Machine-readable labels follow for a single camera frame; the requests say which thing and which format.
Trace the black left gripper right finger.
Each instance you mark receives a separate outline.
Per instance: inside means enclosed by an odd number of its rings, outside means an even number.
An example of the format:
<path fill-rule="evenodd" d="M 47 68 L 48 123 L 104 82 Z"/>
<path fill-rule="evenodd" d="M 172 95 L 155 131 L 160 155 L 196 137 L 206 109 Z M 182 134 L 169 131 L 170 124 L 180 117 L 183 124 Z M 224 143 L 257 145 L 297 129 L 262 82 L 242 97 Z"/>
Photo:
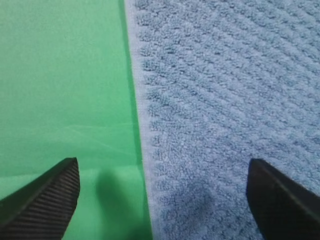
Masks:
<path fill-rule="evenodd" d="M 246 198 L 265 240 L 318 240 L 320 198 L 263 159 L 249 162 Z"/>

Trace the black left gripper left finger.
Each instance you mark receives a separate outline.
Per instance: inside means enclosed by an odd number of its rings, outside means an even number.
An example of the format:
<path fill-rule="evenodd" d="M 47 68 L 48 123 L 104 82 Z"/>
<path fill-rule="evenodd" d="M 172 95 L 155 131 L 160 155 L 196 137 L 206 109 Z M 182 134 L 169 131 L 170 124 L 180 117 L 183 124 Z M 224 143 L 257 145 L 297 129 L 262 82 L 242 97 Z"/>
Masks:
<path fill-rule="evenodd" d="M 0 201 L 2 240 L 61 240 L 80 195 L 79 164 L 65 158 Z"/>

